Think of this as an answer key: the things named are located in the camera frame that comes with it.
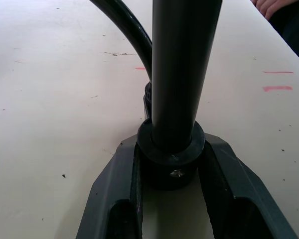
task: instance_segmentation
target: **black hose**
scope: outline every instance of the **black hose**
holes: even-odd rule
[[[90,0],[121,30],[138,53],[151,81],[150,37],[144,28],[121,0]]]

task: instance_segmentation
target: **finger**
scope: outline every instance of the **finger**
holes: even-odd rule
[[[260,7],[262,6],[262,4],[265,2],[266,0],[257,0],[256,3],[256,8],[260,11]]]
[[[275,2],[277,2],[277,0],[267,0],[264,2],[264,4],[261,5],[260,7],[260,13],[265,16],[266,12],[268,10],[268,8],[270,8],[270,6],[272,6]]]
[[[272,4],[266,11],[266,14],[265,14],[265,18],[267,20],[270,20],[270,18],[274,15],[274,13],[276,11],[278,11],[280,8],[283,8],[284,6],[287,6],[289,5],[290,2],[288,1],[276,1],[274,4]]]

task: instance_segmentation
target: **table surface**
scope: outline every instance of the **table surface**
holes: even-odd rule
[[[151,35],[151,1],[125,2]],[[0,239],[75,238],[92,183],[144,120],[142,66],[87,0],[0,0]],[[299,58],[248,0],[223,2],[196,120],[299,236]],[[198,178],[144,202],[145,239],[213,238]]]

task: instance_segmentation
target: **red mark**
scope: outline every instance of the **red mark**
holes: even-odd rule
[[[273,90],[292,90],[291,86],[264,86],[263,87],[265,92],[273,91]]]
[[[292,71],[263,71],[264,73],[279,74],[279,73],[292,73]]]

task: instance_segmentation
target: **black metal pipe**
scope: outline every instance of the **black metal pipe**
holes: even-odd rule
[[[221,0],[153,0],[152,140],[176,153],[191,141]]]
[[[151,81],[152,43],[144,28],[121,0],[90,0],[121,30],[143,62]]]

